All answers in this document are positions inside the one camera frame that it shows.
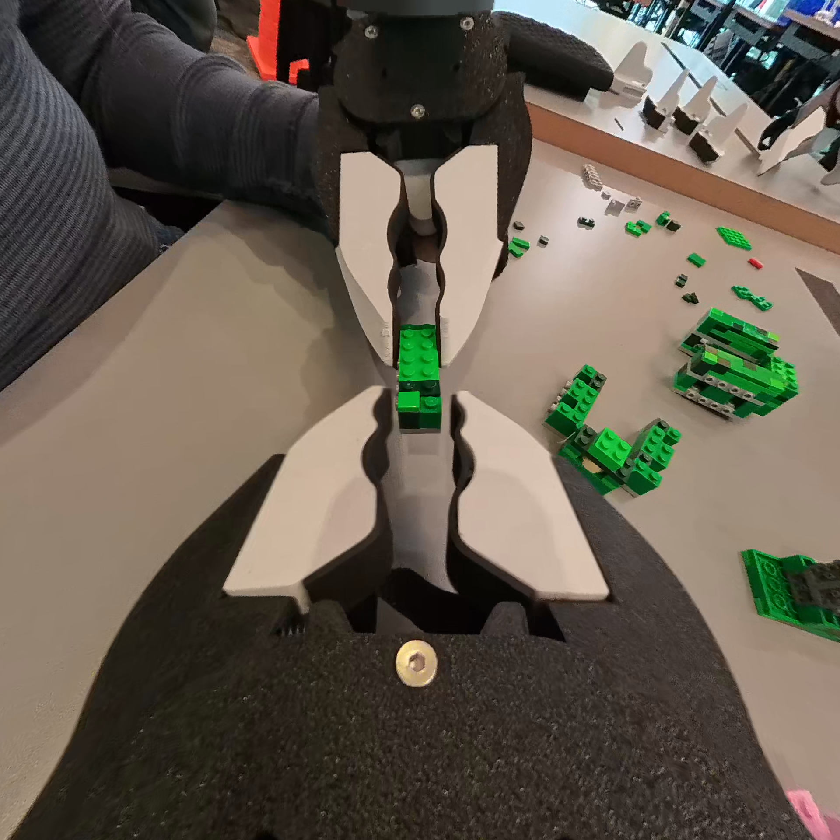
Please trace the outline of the dark background furniture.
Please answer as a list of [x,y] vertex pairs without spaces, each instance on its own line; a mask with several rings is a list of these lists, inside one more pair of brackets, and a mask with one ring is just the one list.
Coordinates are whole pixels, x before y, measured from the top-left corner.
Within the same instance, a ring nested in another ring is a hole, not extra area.
[[580,2],[608,25],[629,29],[659,44],[699,86],[718,75],[722,87],[756,66],[760,76],[826,72],[838,78],[838,2],[826,12],[805,15],[786,2]]

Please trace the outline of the grey brick tower, green base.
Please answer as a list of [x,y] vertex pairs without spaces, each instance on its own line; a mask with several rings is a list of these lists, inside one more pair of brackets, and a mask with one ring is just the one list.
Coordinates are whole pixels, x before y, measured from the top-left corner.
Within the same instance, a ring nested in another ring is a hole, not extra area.
[[839,640],[837,560],[820,563],[802,554],[779,558],[756,549],[740,556],[757,614]]

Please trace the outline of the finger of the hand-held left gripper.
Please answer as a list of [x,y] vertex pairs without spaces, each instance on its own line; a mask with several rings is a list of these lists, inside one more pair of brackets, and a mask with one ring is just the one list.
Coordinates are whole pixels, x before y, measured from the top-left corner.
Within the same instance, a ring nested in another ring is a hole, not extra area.
[[393,365],[397,274],[392,223],[403,211],[403,176],[369,151],[340,156],[339,243],[335,253],[356,318],[382,362]]
[[498,147],[469,145],[433,175],[432,198],[443,223],[437,261],[440,360],[450,366],[473,333],[501,255]]

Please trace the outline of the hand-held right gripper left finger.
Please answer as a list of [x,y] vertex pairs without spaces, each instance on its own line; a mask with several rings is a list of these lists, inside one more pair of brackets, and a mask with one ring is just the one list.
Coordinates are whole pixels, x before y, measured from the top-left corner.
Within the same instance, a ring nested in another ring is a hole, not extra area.
[[383,480],[393,393],[370,386],[312,426],[280,462],[223,591],[284,596],[301,613],[374,598],[394,558]]

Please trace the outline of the person's upper body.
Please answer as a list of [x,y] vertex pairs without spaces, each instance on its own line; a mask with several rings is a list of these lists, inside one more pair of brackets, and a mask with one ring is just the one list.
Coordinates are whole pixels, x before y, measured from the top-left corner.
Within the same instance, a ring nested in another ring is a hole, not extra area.
[[4,389],[161,252],[109,167],[186,180],[174,127],[205,56],[130,2],[2,2]]

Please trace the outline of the green blocky brick assembly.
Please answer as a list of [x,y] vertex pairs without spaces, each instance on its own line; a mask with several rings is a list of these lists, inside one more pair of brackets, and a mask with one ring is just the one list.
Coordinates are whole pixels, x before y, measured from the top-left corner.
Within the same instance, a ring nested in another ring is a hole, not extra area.
[[679,345],[687,361],[672,389],[727,419],[765,417],[800,393],[793,363],[779,356],[780,337],[710,308]]

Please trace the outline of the person's left forearm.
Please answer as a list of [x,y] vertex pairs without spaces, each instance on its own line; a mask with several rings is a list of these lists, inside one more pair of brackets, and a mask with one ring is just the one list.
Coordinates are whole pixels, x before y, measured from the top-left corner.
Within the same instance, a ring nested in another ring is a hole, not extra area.
[[107,161],[159,182],[277,207],[327,235],[319,98],[261,82],[143,14],[114,29],[91,105]]

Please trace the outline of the long green brick assembly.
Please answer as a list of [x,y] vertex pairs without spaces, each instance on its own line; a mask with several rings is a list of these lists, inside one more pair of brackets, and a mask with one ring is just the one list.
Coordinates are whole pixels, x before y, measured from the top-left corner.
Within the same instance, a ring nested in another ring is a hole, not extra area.
[[438,433],[443,398],[439,382],[436,327],[407,324],[398,343],[396,411],[402,431]]

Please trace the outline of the green zigzag brick assembly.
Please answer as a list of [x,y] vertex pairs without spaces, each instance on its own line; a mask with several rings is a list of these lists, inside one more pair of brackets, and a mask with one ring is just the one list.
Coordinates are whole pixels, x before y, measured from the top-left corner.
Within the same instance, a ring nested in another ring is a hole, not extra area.
[[553,398],[542,422],[563,441],[557,456],[601,496],[624,490],[641,497],[660,487],[681,432],[662,418],[644,426],[633,442],[610,427],[595,430],[587,420],[605,383],[603,373],[582,366]]

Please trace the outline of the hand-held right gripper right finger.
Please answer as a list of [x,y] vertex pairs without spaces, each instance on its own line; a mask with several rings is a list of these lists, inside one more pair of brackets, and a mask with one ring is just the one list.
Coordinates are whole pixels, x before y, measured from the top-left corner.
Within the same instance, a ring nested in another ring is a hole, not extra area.
[[526,602],[602,602],[610,594],[560,472],[530,433],[468,391],[451,402],[455,492],[447,573],[481,600],[506,586]]

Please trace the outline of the pink brick pig figure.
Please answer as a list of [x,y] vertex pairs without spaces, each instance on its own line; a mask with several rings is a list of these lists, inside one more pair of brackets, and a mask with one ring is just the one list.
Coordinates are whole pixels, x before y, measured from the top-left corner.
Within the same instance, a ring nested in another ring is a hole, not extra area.
[[833,838],[824,813],[808,790],[789,789],[785,796],[812,839]]

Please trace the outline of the orange plastic stand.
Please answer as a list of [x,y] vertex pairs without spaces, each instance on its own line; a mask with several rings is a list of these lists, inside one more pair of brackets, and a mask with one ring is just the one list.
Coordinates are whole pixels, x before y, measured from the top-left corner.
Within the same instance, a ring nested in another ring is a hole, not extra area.
[[260,2],[258,34],[247,38],[260,78],[318,90],[332,54],[333,10],[331,2]]

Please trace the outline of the grey table with wooden edge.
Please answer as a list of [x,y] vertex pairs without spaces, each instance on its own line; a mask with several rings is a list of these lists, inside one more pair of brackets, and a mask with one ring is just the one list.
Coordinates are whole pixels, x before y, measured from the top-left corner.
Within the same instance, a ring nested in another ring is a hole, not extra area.
[[[659,44],[645,36],[633,37],[619,24],[597,34],[595,23],[605,20],[578,2],[499,2],[497,10],[533,18],[576,36],[597,49],[614,70],[636,42],[647,44],[646,64],[654,75],[647,96],[661,99],[682,72]],[[685,105],[699,90],[688,76],[679,104]],[[822,185],[824,169],[809,156],[794,158],[757,175],[760,155],[755,143],[769,119],[734,85],[710,95],[708,123],[746,102],[748,112],[726,143],[726,153],[710,165],[702,164],[685,135],[671,120],[666,133],[649,128],[641,104],[632,108],[602,108],[603,91],[590,90],[578,101],[539,87],[527,86],[526,99],[537,140],[578,154],[645,182],[694,198],[777,232],[838,253],[838,185]]]

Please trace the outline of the grey desk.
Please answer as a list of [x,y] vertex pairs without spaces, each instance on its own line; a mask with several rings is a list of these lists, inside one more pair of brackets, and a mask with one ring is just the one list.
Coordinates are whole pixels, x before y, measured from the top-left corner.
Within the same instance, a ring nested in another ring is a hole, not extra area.
[[[838,643],[759,617],[739,557],[838,558],[838,334],[798,273],[838,284],[838,256],[600,167],[610,188],[642,197],[640,217],[666,210],[681,223],[634,238],[597,207],[581,168],[534,145],[515,213],[530,251],[492,283],[444,386],[551,446],[550,401],[593,364],[607,382],[592,426],[625,438],[655,417],[677,426],[662,486],[607,500],[703,613],[783,786],[838,813]],[[752,250],[726,245],[718,226]],[[696,306],[681,299],[692,291]],[[776,333],[799,395],[737,420],[675,393],[679,345],[710,308]],[[225,203],[2,393],[2,838],[162,564],[269,456],[392,375],[326,239]]]

